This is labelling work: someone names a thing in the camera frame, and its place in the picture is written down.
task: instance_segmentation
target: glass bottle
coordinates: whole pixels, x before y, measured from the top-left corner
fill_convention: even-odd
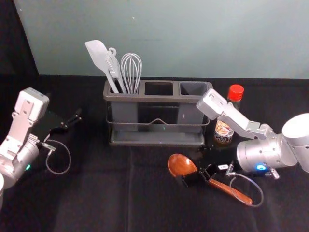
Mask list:
[[[242,99],[244,92],[243,86],[240,85],[232,85],[229,88],[227,95],[227,102],[231,102],[236,109],[240,108],[240,101]],[[219,146],[228,146],[232,142],[232,137],[234,134],[234,130],[231,129],[226,123],[218,120],[215,132],[214,132],[214,140]]]

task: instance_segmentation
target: gray wall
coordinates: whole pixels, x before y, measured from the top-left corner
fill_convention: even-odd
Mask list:
[[[15,0],[40,74],[101,75],[84,42],[142,76],[309,78],[308,0]]]

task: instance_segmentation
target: black tablecloth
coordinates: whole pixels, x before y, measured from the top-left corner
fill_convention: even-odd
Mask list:
[[[289,118],[309,112],[306,80],[207,80],[224,96],[230,84],[243,84],[241,111],[276,133]],[[309,175],[299,166],[278,170],[281,177],[276,181],[256,179],[265,194],[259,208],[244,206],[210,186],[184,189],[170,176],[167,160],[191,148],[108,145],[103,85],[101,77],[0,78],[1,140],[11,125],[18,92],[26,87],[51,92],[49,110],[63,118],[83,109],[82,123],[57,137],[72,153],[70,171],[62,176],[49,173],[40,155],[5,191],[1,232],[308,230]]]

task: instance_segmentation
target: utensil holder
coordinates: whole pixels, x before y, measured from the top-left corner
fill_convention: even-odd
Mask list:
[[[137,94],[122,94],[105,82],[110,144],[204,145],[209,120],[196,103],[209,88],[209,82],[140,80]]]

